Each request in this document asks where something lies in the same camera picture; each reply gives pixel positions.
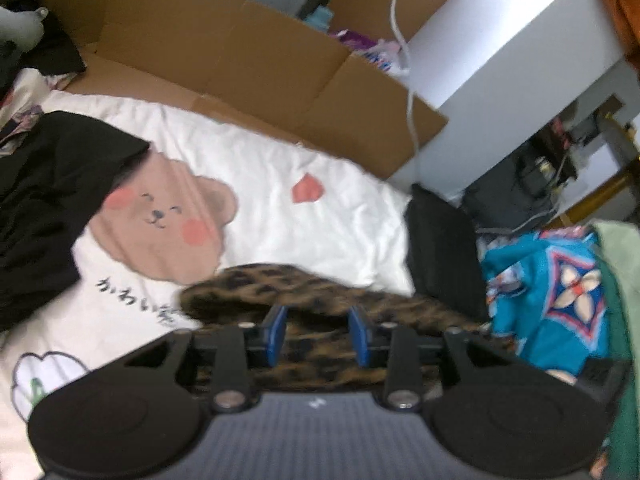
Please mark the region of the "leopard print garment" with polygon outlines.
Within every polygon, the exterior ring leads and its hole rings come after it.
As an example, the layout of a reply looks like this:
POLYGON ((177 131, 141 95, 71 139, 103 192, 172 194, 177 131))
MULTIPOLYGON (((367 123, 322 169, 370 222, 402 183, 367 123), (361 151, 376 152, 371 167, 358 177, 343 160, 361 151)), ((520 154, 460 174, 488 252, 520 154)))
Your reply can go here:
POLYGON ((382 386, 384 370, 356 364, 348 338, 348 310, 362 307, 374 322, 405 324, 438 336, 459 326, 493 347, 514 351, 509 337, 496 337, 467 316, 430 296, 402 296, 348 286, 296 266, 251 263, 232 266, 179 294, 184 314, 210 332, 226 324, 259 322, 275 304, 288 308, 285 341, 276 367, 253 370, 258 387, 284 391, 356 391, 382 386))

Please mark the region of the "black folded garment on right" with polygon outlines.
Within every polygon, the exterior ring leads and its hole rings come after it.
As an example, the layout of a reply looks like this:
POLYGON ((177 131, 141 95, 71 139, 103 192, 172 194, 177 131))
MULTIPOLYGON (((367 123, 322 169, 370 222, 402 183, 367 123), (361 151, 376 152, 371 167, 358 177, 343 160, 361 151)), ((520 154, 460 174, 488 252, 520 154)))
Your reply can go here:
POLYGON ((486 282, 471 219, 420 184, 411 185, 410 195, 406 265, 414 289, 474 322, 487 322, 486 282))

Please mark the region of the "white bear print bedsheet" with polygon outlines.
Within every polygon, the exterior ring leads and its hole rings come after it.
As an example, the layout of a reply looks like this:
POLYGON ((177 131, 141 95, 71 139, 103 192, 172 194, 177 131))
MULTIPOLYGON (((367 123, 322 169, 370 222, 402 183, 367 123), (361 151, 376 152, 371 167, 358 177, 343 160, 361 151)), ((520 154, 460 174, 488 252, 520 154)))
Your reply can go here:
MULTIPOLYGON (((76 96, 35 70, 18 78, 14 112, 41 105, 102 119, 149 141, 194 176, 230 185, 239 209, 221 266, 288 263, 340 283, 408 296, 406 194, 353 162, 198 114, 114 96, 76 96)), ((1 339, 1 474, 37 479, 26 422, 45 393, 192 321, 181 286, 109 255, 90 232, 73 248, 79 282, 1 339)))

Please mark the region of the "blue patterned garment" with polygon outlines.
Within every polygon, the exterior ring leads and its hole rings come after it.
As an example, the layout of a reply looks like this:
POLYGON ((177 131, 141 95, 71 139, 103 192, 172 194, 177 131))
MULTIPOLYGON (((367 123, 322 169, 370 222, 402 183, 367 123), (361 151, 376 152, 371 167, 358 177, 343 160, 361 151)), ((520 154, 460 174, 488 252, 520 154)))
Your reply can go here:
POLYGON ((500 238, 480 260, 491 335, 574 384, 586 361, 608 355, 608 321, 596 234, 584 226, 500 238))

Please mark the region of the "brown cardboard sheet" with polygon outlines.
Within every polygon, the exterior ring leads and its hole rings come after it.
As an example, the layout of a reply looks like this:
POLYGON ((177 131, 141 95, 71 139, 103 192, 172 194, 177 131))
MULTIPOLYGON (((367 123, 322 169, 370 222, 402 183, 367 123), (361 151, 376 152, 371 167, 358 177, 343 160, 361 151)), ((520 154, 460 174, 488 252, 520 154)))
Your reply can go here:
POLYGON ((252 0, 43 0, 87 69, 130 96, 299 141, 388 178, 446 118, 337 40, 252 0))

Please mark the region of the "black garment on left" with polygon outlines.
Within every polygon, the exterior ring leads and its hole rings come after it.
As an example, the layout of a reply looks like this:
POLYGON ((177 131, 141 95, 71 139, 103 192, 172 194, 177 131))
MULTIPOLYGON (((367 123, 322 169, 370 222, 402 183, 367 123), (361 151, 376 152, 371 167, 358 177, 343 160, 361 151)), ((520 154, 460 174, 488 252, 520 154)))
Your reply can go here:
POLYGON ((58 110, 41 116, 2 158, 2 330, 78 282, 76 240, 149 149, 106 122, 58 110))

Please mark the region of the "light green blanket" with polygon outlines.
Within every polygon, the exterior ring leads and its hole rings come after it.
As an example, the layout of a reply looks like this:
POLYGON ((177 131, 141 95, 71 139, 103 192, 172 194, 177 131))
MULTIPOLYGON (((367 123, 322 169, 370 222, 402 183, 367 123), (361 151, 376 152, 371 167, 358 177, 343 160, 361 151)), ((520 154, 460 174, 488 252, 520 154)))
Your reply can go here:
POLYGON ((606 473, 639 477, 639 229, 631 223, 597 220, 594 254, 602 273, 608 321, 608 355, 630 362, 630 377, 610 433, 606 473))

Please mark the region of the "grey plush toy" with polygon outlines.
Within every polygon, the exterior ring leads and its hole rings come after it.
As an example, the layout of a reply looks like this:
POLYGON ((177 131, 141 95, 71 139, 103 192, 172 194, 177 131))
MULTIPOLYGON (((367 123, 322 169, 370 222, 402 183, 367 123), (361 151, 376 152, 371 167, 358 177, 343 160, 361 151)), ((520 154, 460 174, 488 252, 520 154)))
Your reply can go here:
POLYGON ((38 0, 1 0, 1 43, 13 42, 22 53, 40 43, 49 10, 38 0))

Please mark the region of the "orange garment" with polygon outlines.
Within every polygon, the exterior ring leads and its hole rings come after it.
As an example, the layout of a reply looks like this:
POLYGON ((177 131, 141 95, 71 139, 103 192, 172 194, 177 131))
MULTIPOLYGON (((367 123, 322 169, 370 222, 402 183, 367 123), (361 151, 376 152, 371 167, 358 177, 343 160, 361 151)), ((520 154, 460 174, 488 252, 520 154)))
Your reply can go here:
POLYGON ((603 0, 626 61, 639 71, 639 0, 603 0))

